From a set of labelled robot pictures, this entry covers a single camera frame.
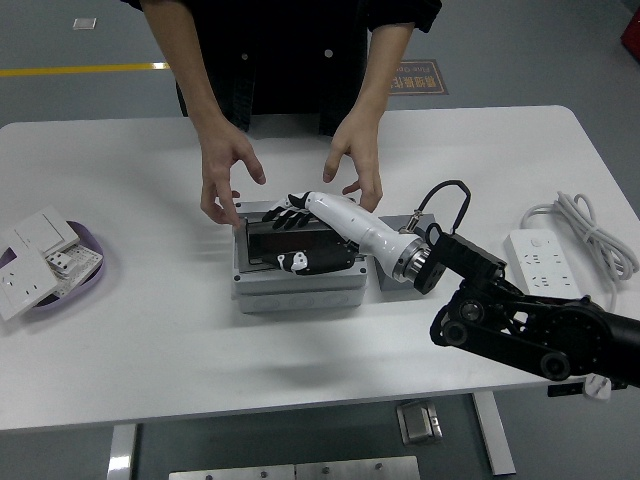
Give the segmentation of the person's left hand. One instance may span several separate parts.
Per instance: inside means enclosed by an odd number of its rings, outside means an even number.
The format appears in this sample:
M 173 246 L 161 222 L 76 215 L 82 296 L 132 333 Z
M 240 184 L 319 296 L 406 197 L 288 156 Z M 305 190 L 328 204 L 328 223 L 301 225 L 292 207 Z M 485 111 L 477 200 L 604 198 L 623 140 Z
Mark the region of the person's left hand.
M 323 171 L 323 181 L 331 182 L 342 158 L 348 156 L 353 161 L 357 179 L 346 186 L 342 193 L 347 195 L 359 191 L 359 204 L 369 212 L 376 209 L 383 197 L 378 155 L 380 119 L 380 115 L 371 117 L 353 108 L 333 136 Z

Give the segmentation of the person's right hand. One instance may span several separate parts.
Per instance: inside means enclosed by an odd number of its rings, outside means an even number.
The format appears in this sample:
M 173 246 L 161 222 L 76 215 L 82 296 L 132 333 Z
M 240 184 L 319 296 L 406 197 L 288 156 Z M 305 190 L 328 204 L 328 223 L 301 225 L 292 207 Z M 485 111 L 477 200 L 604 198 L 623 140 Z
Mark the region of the person's right hand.
M 240 161 L 255 183 L 264 185 L 266 176 L 246 136 L 225 118 L 215 119 L 198 132 L 202 153 L 201 210 L 215 223 L 240 226 L 231 188 L 231 168 Z

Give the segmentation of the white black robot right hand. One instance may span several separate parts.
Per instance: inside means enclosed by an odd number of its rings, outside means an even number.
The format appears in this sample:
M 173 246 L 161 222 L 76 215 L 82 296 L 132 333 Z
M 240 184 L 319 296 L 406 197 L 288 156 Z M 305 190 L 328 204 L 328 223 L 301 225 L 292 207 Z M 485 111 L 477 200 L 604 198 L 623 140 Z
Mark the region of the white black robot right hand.
M 355 243 L 360 253 L 373 256 L 389 277 L 398 282 L 409 279 L 410 260 L 423 245 L 420 237 L 393 230 L 347 197 L 315 191 L 288 194 L 267 211 L 262 221 L 274 221 L 274 229 L 288 229 L 302 226 L 312 217 Z

